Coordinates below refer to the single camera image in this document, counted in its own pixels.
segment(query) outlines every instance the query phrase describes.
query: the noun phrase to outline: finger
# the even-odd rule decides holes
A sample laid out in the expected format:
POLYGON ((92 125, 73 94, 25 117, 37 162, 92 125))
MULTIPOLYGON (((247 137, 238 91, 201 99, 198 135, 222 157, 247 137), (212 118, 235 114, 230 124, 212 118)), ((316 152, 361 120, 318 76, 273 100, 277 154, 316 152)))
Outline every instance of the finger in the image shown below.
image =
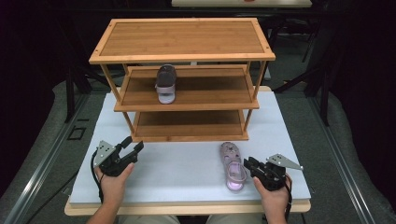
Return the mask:
POLYGON ((262 185, 262 182, 256 176, 253 177, 253 183, 260 195, 263 195, 267 192, 267 189, 262 185))
POLYGON ((96 173, 96 176, 102 176, 103 175, 102 170, 99 168, 99 166, 96 166, 94 168, 94 171, 96 173))
POLYGON ((134 164, 129 163, 120 174, 120 178, 126 180, 133 170, 134 170, 134 164))

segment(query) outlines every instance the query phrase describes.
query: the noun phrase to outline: wooden shoe rack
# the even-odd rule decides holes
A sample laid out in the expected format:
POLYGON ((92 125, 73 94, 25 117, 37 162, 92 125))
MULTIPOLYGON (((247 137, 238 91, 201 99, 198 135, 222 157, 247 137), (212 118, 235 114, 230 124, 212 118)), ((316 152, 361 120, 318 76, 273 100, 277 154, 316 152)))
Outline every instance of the wooden shoe rack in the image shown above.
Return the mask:
POLYGON ((274 59, 256 19, 116 19, 90 63, 101 65, 117 98, 114 111, 124 115, 134 142, 195 142, 248 140, 263 70, 274 59), (254 61, 262 62, 255 85, 249 73, 254 61), (165 63, 181 64, 175 65, 176 100, 170 105, 158 101, 154 88, 165 63), (125 70, 119 90, 110 64, 125 70), (134 120, 128 112, 135 112, 134 120))

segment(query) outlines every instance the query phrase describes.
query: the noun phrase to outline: shoe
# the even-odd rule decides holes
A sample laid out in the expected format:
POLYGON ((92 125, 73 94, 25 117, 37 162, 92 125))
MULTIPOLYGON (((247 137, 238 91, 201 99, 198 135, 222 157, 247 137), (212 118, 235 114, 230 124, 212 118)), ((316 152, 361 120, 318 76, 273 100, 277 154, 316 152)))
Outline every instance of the shoe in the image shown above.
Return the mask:
POLYGON ((163 65, 157 73, 155 89, 158 93, 158 100, 163 105, 172 104, 175 101, 176 69, 171 64, 163 65))
POLYGON ((227 177, 227 188, 232 191, 241 190, 247 179, 247 172, 242 165, 239 148, 231 142, 221 144, 220 155, 227 177))

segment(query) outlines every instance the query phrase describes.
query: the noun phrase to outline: wire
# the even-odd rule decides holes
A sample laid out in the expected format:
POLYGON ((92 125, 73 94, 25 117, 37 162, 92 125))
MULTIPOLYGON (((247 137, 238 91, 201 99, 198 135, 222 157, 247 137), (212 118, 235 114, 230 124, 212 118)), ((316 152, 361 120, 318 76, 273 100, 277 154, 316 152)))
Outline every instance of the wire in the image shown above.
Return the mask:
POLYGON ((303 223, 306 224, 304 213, 301 213, 301 218, 303 219, 303 223))
POLYGON ((100 202, 103 203, 103 192, 102 192, 102 187, 100 186, 100 182, 99 182, 99 180, 98 180, 97 177, 96 177, 95 171, 93 170, 93 161, 94 161, 94 159, 95 159, 96 153, 97 153, 97 150, 94 151, 93 154, 92 154, 92 158, 91 158, 91 173, 92 173, 93 180, 95 181, 96 185, 97 185, 98 188, 99 188, 99 198, 100 198, 100 202))
POLYGON ((38 215, 38 213, 40 213, 40 211, 62 190, 64 189, 64 187, 66 187, 66 185, 68 185, 70 183, 70 181, 72 181, 72 179, 74 177, 77 176, 79 169, 60 187, 58 188, 58 190, 56 190, 56 192, 54 194, 52 194, 52 196, 50 198, 48 198, 43 204, 41 204, 41 206, 30 216, 30 218, 27 220, 26 224, 30 223, 35 216, 38 215))
POLYGON ((289 186, 286 184, 286 181, 284 181, 285 187, 286 187, 286 189, 288 190, 288 193, 289 193, 289 202, 288 202, 288 205, 286 206, 286 211, 285 211, 285 218, 286 218, 286 221, 288 221, 289 213, 290 213, 290 209, 291 209, 291 202, 292 202, 293 199, 292 199, 292 196, 291 196, 291 179, 290 179, 290 177, 288 175, 286 175, 286 178, 290 182, 290 188, 289 188, 289 186))

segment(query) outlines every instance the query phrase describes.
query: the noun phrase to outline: sandal strap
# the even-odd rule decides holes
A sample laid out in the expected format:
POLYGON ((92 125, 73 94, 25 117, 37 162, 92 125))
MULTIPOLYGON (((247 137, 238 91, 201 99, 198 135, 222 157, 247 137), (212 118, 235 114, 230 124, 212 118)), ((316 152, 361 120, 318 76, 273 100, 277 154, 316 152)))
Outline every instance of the sandal strap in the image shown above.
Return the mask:
POLYGON ((159 94, 175 93, 175 84, 170 87, 158 87, 157 85, 155 85, 155 89, 159 94))
POLYGON ((245 180, 247 179, 247 176, 248 176, 247 175, 247 171, 245 170, 244 166, 240 162, 231 161, 228 164, 228 166, 227 166, 227 177, 228 177, 228 179, 230 179, 230 181, 234 182, 235 184, 243 184, 243 183, 245 183, 245 180), (233 165, 233 164, 237 164, 237 165, 239 165, 239 168, 242 168, 242 169, 240 169, 241 171, 243 171, 241 173, 242 179, 237 179, 237 178, 235 178, 233 176, 230 176, 230 172, 229 172, 230 171, 230 166, 233 165))

